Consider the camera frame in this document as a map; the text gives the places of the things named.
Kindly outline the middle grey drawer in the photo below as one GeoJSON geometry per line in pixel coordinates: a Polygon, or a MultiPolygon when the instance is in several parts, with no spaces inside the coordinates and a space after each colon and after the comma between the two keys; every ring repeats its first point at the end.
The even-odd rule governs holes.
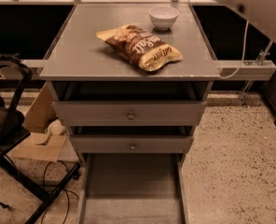
{"type": "Polygon", "coordinates": [[[97,126],[70,136],[80,153],[185,153],[193,136],[185,126],[97,126]]]}

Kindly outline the white ceramic bowl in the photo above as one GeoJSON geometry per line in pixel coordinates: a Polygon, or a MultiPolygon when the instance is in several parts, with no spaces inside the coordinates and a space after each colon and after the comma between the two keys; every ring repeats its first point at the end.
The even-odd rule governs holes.
{"type": "Polygon", "coordinates": [[[158,30],[165,31],[170,29],[176,22],[179,11],[174,7],[158,6],[149,10],[149,18],[158,30]]]}

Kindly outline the white round object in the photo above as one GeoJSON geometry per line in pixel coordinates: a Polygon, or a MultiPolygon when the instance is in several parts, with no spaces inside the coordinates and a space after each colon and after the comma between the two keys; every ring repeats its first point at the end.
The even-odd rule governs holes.
{"type": "Polygon", "coordinates": [[[48,126],[48,134],[49,135],[62,135],[65,133],[65,127],[61,124],[61,122],[56,119],[51,122],[48,126]]]}

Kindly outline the black chair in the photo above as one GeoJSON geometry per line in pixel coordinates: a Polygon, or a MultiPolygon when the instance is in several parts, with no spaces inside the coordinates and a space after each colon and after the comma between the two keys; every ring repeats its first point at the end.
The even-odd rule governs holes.
{"type": "Polygon", "coordinates": [[[10,175],[20,181],[23,186],[34,195],[43,200],[42,204],[25,222],[25,224],[35,224],[35,222],[48,211],[61,191],[64,190],[65,185],[78,173],[80,165],[76,164],[67,173],[60,184],[56,186],[51,193],[48,193],[44,188],[37,186],[35,182],[21,173],[7,156],[8,151],[20,143],[23,137],[28,137],[30,135],[30,133],[22,127],[24,116],[17,109],[17,106],[23,93],[24,85],[32,78],[32,71],[25,64],[17,60],[8,59],[4,55],[0,55],[0,69],[5,67],[19,71],[21,73],[21,80],[17,85],[9,107],[5,107],[5,102],[0,96],[0,164],[4,164],[8,168],[8,173],[10,175]]]}

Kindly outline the top grey drawer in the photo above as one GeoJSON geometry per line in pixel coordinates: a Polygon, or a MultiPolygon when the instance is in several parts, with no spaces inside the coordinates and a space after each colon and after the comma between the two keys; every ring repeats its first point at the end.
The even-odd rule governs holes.
{"type": "Polygon", "coordinates": [[[54,81],[67,126],[196,126],[206,102],[190,82],[54,81]]]}

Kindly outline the open bottom grey drawer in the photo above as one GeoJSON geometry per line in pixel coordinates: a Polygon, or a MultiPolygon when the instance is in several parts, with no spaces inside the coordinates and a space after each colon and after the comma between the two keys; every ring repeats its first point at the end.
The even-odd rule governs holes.
{"type": "Polygon", "coordinates": [[[189,224],[177,154],[92,154],[76,224],[189,224]]]}

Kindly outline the brown yellow chip bag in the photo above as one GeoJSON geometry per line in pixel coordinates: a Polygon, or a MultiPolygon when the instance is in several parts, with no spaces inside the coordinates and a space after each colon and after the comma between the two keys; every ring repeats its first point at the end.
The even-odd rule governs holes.
{"type": "Polygon", "coordinates": [[[182,53],[156,35],[135,25],[123,25],[96,34],[120,57],[146,72],[155,72],[170,62],[183,58],[182,53]]]}

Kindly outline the grey drawer cabinet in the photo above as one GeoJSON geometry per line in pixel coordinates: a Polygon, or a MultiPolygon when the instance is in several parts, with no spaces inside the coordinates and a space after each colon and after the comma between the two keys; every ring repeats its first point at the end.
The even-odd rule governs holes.
{"type": "MultiPolygon", "coordinates": [[[[151,7],[150,4],[134,3],[77,5],[40,75],[48,83],[53,99],[54,81],[176,81],[192,83],[206,102],[218,73],[188,4],[177,5],[180,14],[170,31],[156,33],[163,41],[179,49],[183,58],[165,64],[156,72],[146,72],[129,63],[97,38],[97,32],[123,24],[152,30],[148,17],[151,7]]],[[[97,127],[63,125],[69,136],[79,128],[97,127]]]]}

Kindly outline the cardboard box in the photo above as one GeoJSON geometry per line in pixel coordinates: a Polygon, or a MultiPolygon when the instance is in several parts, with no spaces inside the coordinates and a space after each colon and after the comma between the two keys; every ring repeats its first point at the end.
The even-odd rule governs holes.
{"type": "Polygon", "coordinates": [[[39,161],[56,161],[59,158],[67,136],[65,133],[48,134],[49,124],[56,120],[52,102],[53,97],[45,84],[25,115],[23,127],[30,135],[11,151],[15,158],[39,161]]]}

